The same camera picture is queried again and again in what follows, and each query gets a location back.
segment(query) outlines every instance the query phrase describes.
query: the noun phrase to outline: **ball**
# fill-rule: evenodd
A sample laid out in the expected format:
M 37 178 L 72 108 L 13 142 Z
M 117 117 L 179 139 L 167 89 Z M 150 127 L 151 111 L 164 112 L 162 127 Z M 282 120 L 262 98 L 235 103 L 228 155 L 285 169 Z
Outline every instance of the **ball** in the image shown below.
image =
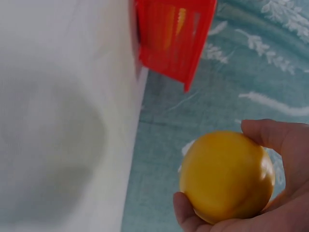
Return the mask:
M 268 203 L 275 171 L 267 152 L 242 133 L 216 131 L 197 139 L 180 173 L 180 191 L 210 224 L 256 216 Z

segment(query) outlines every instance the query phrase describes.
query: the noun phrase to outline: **white leaf pattern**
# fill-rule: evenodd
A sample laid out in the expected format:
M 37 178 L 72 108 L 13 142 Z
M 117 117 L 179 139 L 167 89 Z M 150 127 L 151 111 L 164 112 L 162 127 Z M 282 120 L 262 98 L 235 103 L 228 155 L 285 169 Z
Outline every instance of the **white leaf pattern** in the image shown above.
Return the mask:
M 214 59 L 224 64 L 228 63 L 228 58 L 223 54 L 221 48 L 214 46 L 212 43 L 205 44 L 202 57 L 205 59 Z
M 261 9 L 261 13 L 267 14 L 266 18 L 295 31 L 303 42 L 309 43 L 309 20 L 300 14 L 301 11 L 292 0 L 269 0 Z
M 280 68 L 283 72 L 295 75 L 295 66 L 291 65 L 290 61 L 285 60 L 282 56 L 277 56 L 276 52 L 270 50 L 270 46 L 264 44 L 260 36 L 250 35 L 241 29 L 236 29 L 235 31 L 245 35 L 248 38 L 248 47 L 251 50 L 255 50 L 260 57 L 265 55 L 268 64 L 274 64 L 275 67 Z
M 219 23 L 214 29 L 211 29 L 208 32 L 208 35 L 216 35 L 218 33 L 220 33 L 221 31 L 223 31 L 227 26 L 227 21 L 223 21 L 221 23 Z

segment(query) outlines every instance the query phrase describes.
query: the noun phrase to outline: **red plastic object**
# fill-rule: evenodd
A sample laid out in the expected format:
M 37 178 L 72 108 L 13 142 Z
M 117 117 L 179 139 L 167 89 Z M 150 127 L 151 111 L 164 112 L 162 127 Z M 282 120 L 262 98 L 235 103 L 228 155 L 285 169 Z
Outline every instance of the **red plastic object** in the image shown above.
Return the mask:
M 140 60 L 161 74 L 193 81 L 217 0 L 136 0 Z

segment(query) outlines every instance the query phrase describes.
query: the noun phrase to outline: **finger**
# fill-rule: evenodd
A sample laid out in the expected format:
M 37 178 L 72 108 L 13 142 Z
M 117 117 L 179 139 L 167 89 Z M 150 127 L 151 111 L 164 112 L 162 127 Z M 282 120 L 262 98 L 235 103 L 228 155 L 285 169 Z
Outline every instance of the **finger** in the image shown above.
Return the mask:
M 279 208 L 280 206 L 284 205 L 290 200 L 289 195 L 286 194 L 285 190 L 282 191 L 275 199 L 270 201 L 266 207 L 263 209 L 261 214 L 264 214 L 266 212 L 272 211 L 274 209 Z
M 174 210 L 178 224 L 184 232 L 210 232 L 212 226 L 194 212 L 189 199 L 181 192 L 174 194 Z
M 274 149 L 279 154 L 281 154 L 286 136 L 294 126 L 294 123 L 277 122 L 270 119 L 243 120 L 241 122 L 244 135 L 261 146 Z

